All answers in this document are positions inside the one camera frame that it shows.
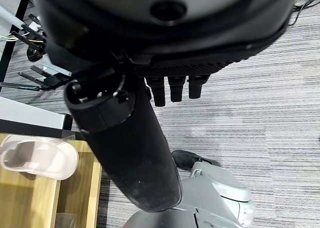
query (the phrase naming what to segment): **black metal frame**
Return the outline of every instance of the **black metal frame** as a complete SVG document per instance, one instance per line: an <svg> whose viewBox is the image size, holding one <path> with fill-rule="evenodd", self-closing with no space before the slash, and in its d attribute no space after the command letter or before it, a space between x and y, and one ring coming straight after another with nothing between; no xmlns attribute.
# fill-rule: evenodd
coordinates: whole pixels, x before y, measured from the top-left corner
<svg viewBox="0 0 320 228"><path fill-rule="evenodd" d="M28 8L28 3L29 0L21 0L20 4L18 6L18 9L15 13L15 16L20 19L23 20L26 10ZM19 29L17 27L15 27L14 25L11 26L10 32L19 32ZM9 67L9 63L11 60L11 56L12 53L14 51L15 48L15 44L16 42L7 42L4 46L4 50L2 53L2 57L0 60L0 82L3 82L5 80L6 77L6 73Z"/></svg>

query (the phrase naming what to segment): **white plastic object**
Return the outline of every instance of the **white plastic object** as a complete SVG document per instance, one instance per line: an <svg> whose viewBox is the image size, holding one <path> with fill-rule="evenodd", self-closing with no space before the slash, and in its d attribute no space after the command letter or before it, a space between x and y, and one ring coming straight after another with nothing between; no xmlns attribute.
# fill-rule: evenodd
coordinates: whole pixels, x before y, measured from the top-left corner
<svg viewBox="0 0 320 228"><path fill-rule="evenodd" d="M69 178L76 171L78 160L76 149L56 138L8 135L0 145L4 169L55 180Z"/></svg>

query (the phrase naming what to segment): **wooden shelf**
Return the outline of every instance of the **wooden shelf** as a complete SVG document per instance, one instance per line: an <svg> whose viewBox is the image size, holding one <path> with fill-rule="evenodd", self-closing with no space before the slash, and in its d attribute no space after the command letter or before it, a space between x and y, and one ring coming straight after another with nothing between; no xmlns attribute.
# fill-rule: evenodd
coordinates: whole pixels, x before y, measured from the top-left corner
<svg viewBox="0 0 320 228"><path fill-rule="evenodd" d="M0 134L0 142L6 137ZM95 228L102 167L85 141L68 141L79 153L66 180L8 171L0 167L0 224L4 228L54 228L56 213L77 217L77 228Z"/></svg>

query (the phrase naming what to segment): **striped carpet floor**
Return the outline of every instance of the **striped carpet floor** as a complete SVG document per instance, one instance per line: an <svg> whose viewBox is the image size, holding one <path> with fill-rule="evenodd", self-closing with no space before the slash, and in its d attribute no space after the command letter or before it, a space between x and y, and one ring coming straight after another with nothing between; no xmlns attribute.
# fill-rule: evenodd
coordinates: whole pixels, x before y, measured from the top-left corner
<svg viewBox="0 0 320 228"><path fill-rule="evenodd" d="M167 85L166 107L154 108L170 149L216 159L252 190L254 228L320 224L319 31L316 6L259 55L213 74L201 99L189 100L186 87L182 102L170 103ZM16 45L5 81L28 84L16 75L31 65L25 51L25 45ZM1 96L68 112L61 88L38 93L3 88ZM104 174L98 227L120 228L136 210Z"/></svg>

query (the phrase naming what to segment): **black cylindrical handle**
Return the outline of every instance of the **black cylindrical handle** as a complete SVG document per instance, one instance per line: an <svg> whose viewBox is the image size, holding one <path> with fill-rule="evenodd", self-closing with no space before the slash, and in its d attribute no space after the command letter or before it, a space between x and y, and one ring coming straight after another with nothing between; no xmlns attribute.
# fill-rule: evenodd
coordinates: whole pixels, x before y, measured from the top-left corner
<svg viewBox="0 0 320 228"><path fill-rule="evenodd" d="M124 102L128 105L117 104L111 101L113 96L106 96L105 101L98 102L96 112L91 106L91 103L97 106L96 100L76 103L70 97L72 90L68 86L72 84L66 87L65 101L93 153L114 183L137 207L147 212L160 212L179 204L182 188L145 84L139 82L127 90L129 100ZM129 108L132 100L133 110ZM113 123L111 127L106 124L101 129L103 120L108 123L108 110L116 112L117 106L120 107L121 122ZM128 114L123 120L125 110ZM94 130L91 121L98 123L100 129Z"/></svg>

